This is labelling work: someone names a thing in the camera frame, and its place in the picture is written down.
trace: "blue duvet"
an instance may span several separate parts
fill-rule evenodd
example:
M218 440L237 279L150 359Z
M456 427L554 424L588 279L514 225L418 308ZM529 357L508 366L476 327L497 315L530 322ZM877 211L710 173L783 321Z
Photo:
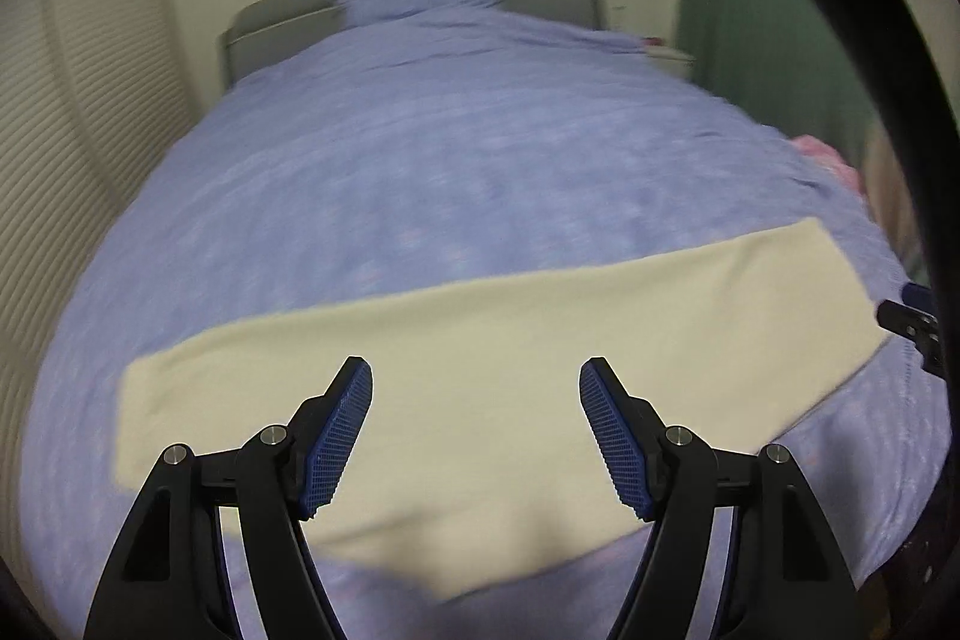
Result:
M904 273L857 196L778 132L657 71L631 38L438 9L324 40L229 92L157 167L80 279L24 435L32 571L80 635L133 501L110 469L117 381L137 356L241 317L613 263L807 215L872 298L896 296ZM943 383L892 338L784 441L863 581L936 482L949 443ZM694 637L709 633L725 523L719 514ZM642 531L450 603L337 562L319 570L350 640L600 640L645 541ZM237 541L227 558L245 632L257 637Z

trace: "green curtain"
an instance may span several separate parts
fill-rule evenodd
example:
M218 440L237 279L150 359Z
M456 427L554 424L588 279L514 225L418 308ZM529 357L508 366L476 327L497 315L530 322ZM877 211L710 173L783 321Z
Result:
M677 46L696 57L698 85L860 164L875 112L812 0L680 0Z

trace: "metal screw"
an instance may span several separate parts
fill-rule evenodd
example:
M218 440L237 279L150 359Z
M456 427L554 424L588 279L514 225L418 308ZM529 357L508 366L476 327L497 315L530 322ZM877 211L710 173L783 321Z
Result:
M264 445L280 445L287 438L287 429L282 426L268 426L260 433L260 442Z
M767 458L775 464L785 464L787 461L790 461L790 452L782 445L776 444L776 442L773 445L767 445L766 453Z
M671 426L666 429L666 438L674 445L689 445L693 442L693 432L683 426Z
M171 445L163 452L163 461L176 466L186 458L186 448L182 445Z

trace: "bed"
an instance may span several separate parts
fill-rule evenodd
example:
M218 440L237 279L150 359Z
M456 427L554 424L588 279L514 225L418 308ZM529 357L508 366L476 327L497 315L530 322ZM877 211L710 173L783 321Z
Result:
M137 356L255 314L640 258L815 215L875 301L906 276L861 199L778 132L654 68L600 0L500 0L343 30L338 0L265 0L222 38L230 90L109 232L59 322L24 432L23 543L80 635L133 496L112 485ZM376 220L369 220L373 215ZM909 534L949 446L942 381L892 338L782 440L861 584ZM718 598L718 512L692 635ZM347 636L603 638L646 530L437 603L319 560ZM246 637L242 549L227 565Z

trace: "cream towel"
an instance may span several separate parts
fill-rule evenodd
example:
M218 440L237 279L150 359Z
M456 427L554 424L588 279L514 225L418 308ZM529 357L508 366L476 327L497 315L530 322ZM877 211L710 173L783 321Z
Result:
M667 424L755 453L883 338L816 220L613 266L258 317L128 367L116 478L138 489L173 442L239 447L362 356L373 405L306 537L449 597L640 526L580 408L589 357L605 356Z

